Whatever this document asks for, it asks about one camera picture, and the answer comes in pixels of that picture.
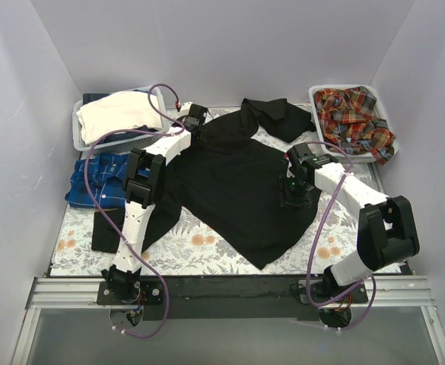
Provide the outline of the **black long sleeve shirt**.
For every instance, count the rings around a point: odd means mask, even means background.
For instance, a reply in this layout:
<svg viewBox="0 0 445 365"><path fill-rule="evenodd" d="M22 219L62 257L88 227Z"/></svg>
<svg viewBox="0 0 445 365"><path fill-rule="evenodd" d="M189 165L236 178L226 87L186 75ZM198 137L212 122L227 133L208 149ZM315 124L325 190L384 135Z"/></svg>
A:
<svg viewBox="0 0 445 365"><path fill-rule="evenodd" d="M278 180L287 168L282 151L244 132L239 110L210 121L195 146L169 163L143 250L167 234L186 208L252 265L266 267L300 240L318 210L320 190L309 208L281 206Z"/></svg>

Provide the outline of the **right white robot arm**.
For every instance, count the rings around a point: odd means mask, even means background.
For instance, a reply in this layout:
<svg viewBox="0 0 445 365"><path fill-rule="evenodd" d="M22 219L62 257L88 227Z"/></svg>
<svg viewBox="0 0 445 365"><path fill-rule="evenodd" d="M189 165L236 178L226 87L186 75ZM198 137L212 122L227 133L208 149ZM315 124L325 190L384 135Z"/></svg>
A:
<svg viewBox="0 0 445 365"><path fill-rule="evenodd" d="M330 194L358 220L353 253L325 269L320 281L306 281L304 299L314 306L344 300L361 282L420 251L410 201L389 197L351 174L330 154L316 155L308 143L290 148L288 172L280 178L281 203L302 205L316 190Z"/></svg>

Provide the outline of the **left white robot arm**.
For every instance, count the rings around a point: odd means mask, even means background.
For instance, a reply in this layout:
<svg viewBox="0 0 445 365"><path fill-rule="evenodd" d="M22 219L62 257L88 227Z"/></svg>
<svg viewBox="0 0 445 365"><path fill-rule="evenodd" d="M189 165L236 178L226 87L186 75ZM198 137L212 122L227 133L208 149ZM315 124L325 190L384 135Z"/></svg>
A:
<svg viewBox="0 0 445 365"><path fill-rule="evenodd" d="M194 103L187 103L182 109L187 112L181 119L184 132L179 133L178 128L172 126L167 137L145 149L135 148L129 154L123 183L126 203L122 237L112 265L102 271L106 283L104 293L113 295L121 303L137 303L141 299L142 263L138 257L151 214L164 193L167 165L195 144L209 114L206 107Z"/></svg>

